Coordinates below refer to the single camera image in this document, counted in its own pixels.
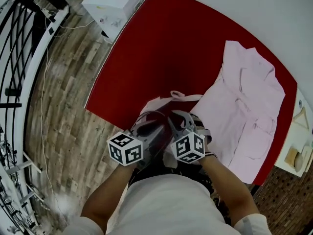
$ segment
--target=forearm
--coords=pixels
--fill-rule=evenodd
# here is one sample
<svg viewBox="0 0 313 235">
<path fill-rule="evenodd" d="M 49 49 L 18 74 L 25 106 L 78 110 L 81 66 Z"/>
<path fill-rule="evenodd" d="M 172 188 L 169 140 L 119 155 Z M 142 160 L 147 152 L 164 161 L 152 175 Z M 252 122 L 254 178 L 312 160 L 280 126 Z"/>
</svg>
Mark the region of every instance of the forearm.
<svg viewBox="0 0 313 235">
<path fill-rule="evenodd" d="M 233 225 L 249 214 L 259 213 L 248 188 L 214 156 L 205 157 L 199 162 L 227 205 Z"/>
<path fill-rule="evenodd" d="M 105 230 L 107 221 L 115 211 L 134 168 L 135 165 L 127 167 L 119 165 L 88 198 L 81 216 L 92 219 Z"/>
</svg>

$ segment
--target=red table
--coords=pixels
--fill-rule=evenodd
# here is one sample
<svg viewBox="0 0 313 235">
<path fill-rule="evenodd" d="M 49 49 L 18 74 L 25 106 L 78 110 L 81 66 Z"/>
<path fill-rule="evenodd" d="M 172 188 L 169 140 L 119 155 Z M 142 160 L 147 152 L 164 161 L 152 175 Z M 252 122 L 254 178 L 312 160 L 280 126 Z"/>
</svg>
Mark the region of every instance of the red table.
<svg viewBox="0 0 313 235">
<path fill-rule="evenodd" d="M 203 94 L 214 83 L 226 40 L 257 51 L 276 69 L 285 91 L 268 156 L 254 183 L 273 167 L 291 124 L 297 83 L 283 64 L 253 35 L 218 11 L 195 0 L 146 0 L 126 25 L 92 88 L 86 108 L 130 128 L 145 104 L 171 90 Z M 190 111 L 196 102 L 172 103 Z"/>
</svg>

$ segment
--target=white shirt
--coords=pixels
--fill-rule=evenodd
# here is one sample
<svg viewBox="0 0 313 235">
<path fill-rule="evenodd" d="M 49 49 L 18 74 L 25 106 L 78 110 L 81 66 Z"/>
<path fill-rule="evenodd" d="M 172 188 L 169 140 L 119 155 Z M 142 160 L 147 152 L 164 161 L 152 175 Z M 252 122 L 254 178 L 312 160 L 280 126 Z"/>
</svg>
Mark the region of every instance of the white shirt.
<svg viewBox="0 0 313 235">
<path fill-rule="evenodd" d="M 103 235 L 86 217 L 75 219 L 64 235 Z M 270 235 L 266 218 L 252 214 L 234 228 L 225 224 L 209 191 L 189 178 L 168 174 L 130 186 L 110 235 Z"/>
</svg>

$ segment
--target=railing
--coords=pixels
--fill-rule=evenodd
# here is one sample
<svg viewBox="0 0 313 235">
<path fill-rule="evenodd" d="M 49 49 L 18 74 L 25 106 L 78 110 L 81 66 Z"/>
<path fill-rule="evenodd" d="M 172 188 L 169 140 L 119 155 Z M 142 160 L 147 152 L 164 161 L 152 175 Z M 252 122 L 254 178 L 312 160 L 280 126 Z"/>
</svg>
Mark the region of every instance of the railing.
<svg viewBox="0 0 313 235">
<path fill-rule="evenodd" d="M 25 121 L 29 99 L 45 50 L 68 14 L 59 10 L 47 29 L 45 16 L 32 0 L 9 0 L 0 12 L 0 205 L 13 226 L 11 232 L 36 234 L 39 227 L 29 199 L 41 201 L 25 180 L 25 168 L 41 173 L 24 150 Z"/>
</svg>

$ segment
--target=pink garment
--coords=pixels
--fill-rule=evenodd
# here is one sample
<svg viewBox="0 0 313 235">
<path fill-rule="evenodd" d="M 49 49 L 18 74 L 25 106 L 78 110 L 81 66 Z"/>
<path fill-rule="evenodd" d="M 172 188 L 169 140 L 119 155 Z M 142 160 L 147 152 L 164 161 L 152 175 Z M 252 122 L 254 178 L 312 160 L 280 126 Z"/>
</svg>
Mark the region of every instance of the pink garment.
<svg viewBox="0 0 313 235">
<path fill-rule="evenodd" d="M 271 63 L 255 48 L 226 41 L 220 74 L 191 112 L 211 131 L 209 150 L 245 183 L 268 154 L 284 97 Z"/>
</svg>

